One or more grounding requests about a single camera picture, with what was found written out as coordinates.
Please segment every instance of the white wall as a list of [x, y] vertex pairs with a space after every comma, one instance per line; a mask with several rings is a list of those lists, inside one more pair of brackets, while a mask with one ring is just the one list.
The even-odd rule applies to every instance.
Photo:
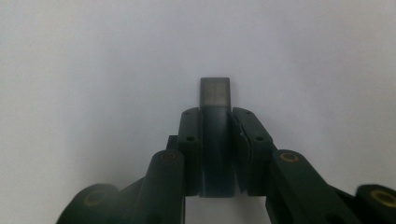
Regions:
[[[0, 219], [55, 223], [81, 189], [124, 188], [230, 77], [279, 148], [329, 184], [396, 189], [396, 4], [1, 1]], [[187, 223], [269, 223], [263, 200], [188, 199]]]

